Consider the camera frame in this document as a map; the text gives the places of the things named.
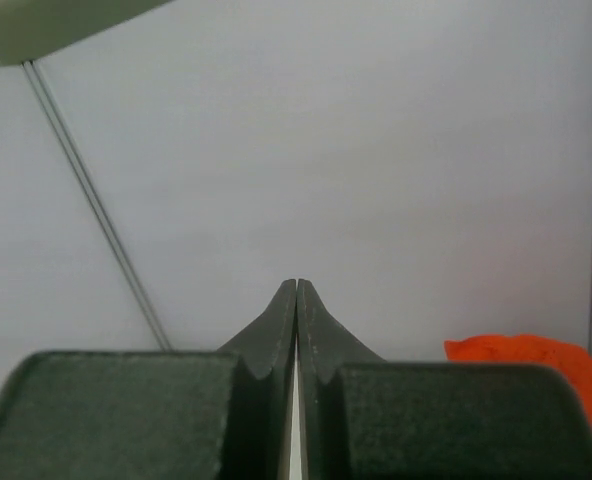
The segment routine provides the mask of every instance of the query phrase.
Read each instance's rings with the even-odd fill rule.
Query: red-orange fabric
[[[592,427],[592,358],[578,345],[536,335],[480,335],[445,342],[447,358],[454,362],[537,363],[561,372],[582,401]]]

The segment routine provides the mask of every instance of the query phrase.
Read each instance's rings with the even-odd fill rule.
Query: orange cloth
[[[561,372],[574,387],[592,427],[592,358],[577,345],[536,335],[480,335],[445,342],[447,358],[455,362],[538,363]]]

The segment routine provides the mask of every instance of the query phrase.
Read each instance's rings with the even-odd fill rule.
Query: orange bag
[[[592,427],[592,358],[584,348],[536,335],[480,335],[445,342],[454,362],[538,363],[561,372],[582,401]]]

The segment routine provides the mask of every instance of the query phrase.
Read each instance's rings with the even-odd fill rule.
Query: beige ceiling edge
[[[35,60],[170,0],[0,0],[0,65]]]

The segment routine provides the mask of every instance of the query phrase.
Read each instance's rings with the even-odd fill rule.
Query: white panel
[[[592,0],[177,0],[40,63],[176,345],[294,276],[389,357],[587,343]]]
[[[36,350],[155,347],[22,70],[0,69],[0,384]]]

